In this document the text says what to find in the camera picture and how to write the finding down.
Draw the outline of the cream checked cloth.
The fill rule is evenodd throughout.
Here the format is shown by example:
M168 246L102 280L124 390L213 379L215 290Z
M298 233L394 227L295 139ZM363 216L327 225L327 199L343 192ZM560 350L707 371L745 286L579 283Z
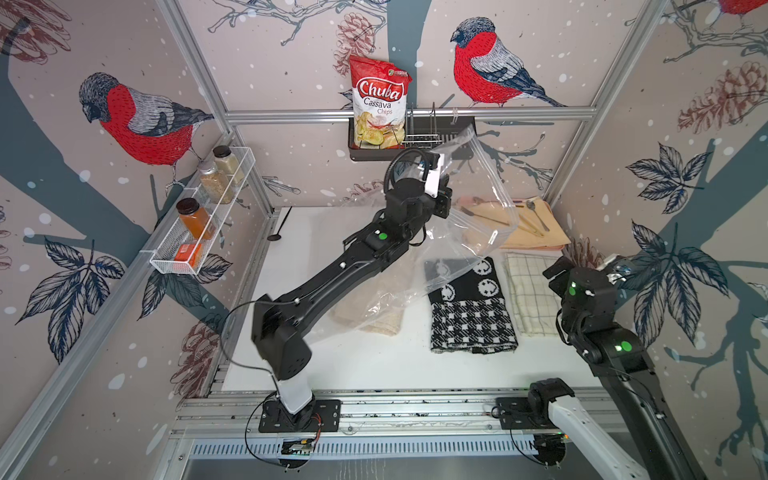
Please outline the cream checked cloth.
M511 306L518 325L527 336L557 336L559 297L548 286L543 271L556 259L520 253L504 256Z

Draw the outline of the black white patterned scarf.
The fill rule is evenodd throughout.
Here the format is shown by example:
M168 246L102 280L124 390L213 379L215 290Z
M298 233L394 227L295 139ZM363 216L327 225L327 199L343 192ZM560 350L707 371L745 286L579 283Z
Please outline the black white patterned scarf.
M518 347L494 261L486 257L428 294L430 350L489 355Z

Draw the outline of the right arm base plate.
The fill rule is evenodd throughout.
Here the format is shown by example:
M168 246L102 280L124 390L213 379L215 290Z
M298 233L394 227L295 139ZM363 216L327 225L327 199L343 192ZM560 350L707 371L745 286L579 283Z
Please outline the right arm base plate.
M527 397L497 397L492 416L505 430L554 430L543 404L535 400L531 405Z

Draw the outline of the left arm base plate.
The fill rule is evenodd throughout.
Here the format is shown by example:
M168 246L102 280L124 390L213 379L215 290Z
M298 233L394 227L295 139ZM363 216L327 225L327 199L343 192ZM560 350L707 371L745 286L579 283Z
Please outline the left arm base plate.
M279 400L268 400L262 408L260 433L337 432L341 416L340 400L312 400L296 414L287 411Z

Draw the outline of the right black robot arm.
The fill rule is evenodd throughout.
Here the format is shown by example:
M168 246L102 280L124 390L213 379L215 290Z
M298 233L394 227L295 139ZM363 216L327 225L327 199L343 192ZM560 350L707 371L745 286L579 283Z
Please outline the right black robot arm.
M634 460L559 378L531 384L528 402L539 425L569 437L603 479L703 479L665 400L655 367L639 337L615 319L617 285L627 269L620 256L599 268L560 257L543 275L560 300L556 328L616 405L641 458Z

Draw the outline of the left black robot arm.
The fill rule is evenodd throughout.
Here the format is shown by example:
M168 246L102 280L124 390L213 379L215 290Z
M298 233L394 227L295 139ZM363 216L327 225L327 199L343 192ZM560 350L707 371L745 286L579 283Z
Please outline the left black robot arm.
M279 402L291 416L309 413L314 403L308 386L291 385L312 358L304 337L331 307L402 257L432 217L447 218L452 189L447 175L402 178L384 197L384 208L344 240L338 258L277 299L264 295L254 302L251 340L269 364Z

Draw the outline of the clear plastic vacuum bag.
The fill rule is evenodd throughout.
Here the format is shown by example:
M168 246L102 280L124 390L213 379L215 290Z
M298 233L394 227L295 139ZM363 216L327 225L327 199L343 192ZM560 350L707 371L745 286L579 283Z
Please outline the clear plastic vacuum bag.
M414 267L413 289L419 293L419 297L407 308L426 299L430 292L463 275L500 249L512 232L511 227L501 230L484 227L456 207L462 197L477 196L504 202L512 200L476 131L468 127L453 141L435 150L445 155L442 175L449 177L449 187L453 191L451 209L446 219L432 217L425 229L417 233L408 252L393 264L408 262ZM516 216L515 206L504 209L510 218ZM333 307L307 335L309 343L333 337L328 334L328 316Z

